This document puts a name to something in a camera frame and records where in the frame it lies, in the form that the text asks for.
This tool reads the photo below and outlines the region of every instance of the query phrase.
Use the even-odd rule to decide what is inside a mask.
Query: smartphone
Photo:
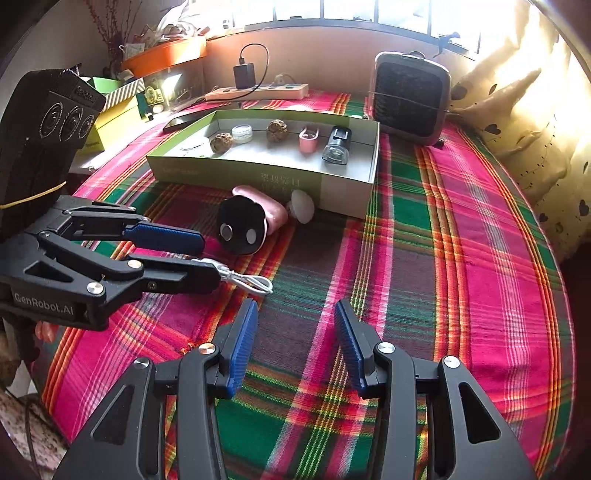
[[[204,116],[209,115],[216,110],[235,110],[239,108],[237,103],[229,103],[228,105],[213,106],[205,110],[199,110],[198,112],[187,113],[173,118],[166,126],[162,129],[165,134],[170,134],[183,128],[187,128],[189,125],[195,123],[197,120],[201,120]]]

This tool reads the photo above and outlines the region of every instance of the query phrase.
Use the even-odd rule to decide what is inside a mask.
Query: human hand
[[[37,322],[35,325],[35,336],[47,343],[53,343],[56,339],[57,325],[48,322]]]

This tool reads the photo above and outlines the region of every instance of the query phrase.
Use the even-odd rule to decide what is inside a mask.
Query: black power adapter
[[[237,90],[253,88],[256,85],[255,65],[253,63],[244,63],[241,56],[238,59],[240,65],[234,66],[234,83]]]

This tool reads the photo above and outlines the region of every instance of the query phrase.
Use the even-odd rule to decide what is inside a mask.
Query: window
[[[203,0],[192,0],[201,3]],[[457,32],[451,50],[478,53],[499,36],[491,28],[499,4],[514,0],[219,0],[216,9],[229,28],[350,25],[413,36],[435,43]]]

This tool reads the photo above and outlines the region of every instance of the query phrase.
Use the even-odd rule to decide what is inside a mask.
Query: curtain
[[[481,135],[562,261],[591,236],[591,83],[536,7],[498,9],[497,45],[453,86],[449,118]]]

